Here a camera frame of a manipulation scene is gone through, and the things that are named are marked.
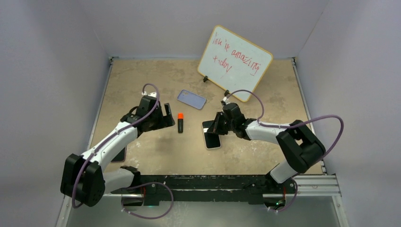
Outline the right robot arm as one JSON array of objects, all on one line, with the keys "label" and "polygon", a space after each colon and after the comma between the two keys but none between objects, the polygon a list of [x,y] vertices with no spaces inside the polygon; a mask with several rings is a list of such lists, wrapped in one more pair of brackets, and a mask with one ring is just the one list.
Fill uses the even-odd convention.
[{"label": "right robot arm", "polygon": [[227,135],[233,132],[244,140],[260,140],[279,145],[285,159],[267,173],[266,188],[278,192],[284,182],[296,174],[305,173],[326,152],[325,146],[301,120],[290,124],[267,124],[246,118],[239,106],[229,103],[216,114],[207,133]]}]

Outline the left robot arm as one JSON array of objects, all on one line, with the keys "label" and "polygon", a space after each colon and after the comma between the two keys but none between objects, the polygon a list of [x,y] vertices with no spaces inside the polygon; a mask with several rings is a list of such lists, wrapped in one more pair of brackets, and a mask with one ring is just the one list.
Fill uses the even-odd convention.
[{"label": "left robot arm", "polygon": [[105,173],[111,161],[141,134],[174,126],[168,103],[161,104],[155,96],[143,96],[138,106],[126,113],[114,129],[98,144],[81,155],[69,155],[64,164],[60,191],[80,204],[95,206],[104,194],[118,189],[128,193],[140,190],[140,171],[121,166]]}]

